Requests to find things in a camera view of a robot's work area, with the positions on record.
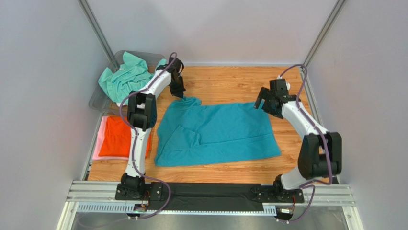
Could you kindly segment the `blue t shirt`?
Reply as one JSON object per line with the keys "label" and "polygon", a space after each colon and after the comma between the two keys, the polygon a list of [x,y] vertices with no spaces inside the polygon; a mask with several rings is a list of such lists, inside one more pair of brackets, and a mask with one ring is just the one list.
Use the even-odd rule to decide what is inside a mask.
{"label": "blue t shirt", "polygon": [[159,167],[266,159],[281,155],[270,118],[249,103],[203,105],[196,97],[173,101],[157,130]]}

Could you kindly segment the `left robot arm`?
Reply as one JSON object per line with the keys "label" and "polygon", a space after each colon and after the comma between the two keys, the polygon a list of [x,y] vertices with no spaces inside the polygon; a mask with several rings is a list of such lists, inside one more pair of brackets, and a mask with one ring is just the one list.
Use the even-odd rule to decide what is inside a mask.
{"label": "left robot arm", "polygon": [[129,190],[142,196],[145,192],[145,153],[152,128],[158,114],[156,99],[161,92],[170,87],[172,96],[183,98],[185,87],[182,71],[184,64],[176,57],[170,57],[169,63],[157,67],[153,78],[138,91],[132,91],[126,97],[128,101],[125,124],[131,128],[131,146],[128,164],[118,186],[120,190]]}

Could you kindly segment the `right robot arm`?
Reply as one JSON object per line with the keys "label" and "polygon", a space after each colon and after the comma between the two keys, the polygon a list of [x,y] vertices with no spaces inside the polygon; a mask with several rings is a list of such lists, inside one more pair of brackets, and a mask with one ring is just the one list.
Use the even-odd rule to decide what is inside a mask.
{"label": "right robot arm", "polygon": [[262,87],[254,108],[286,119],[302,139],[297,166],[280,176],[285,190],[294,190],[320,178],[331,179],[342,171],[342,137],[330,132],[307,112],[297,95],[290,95],[285,79]]}

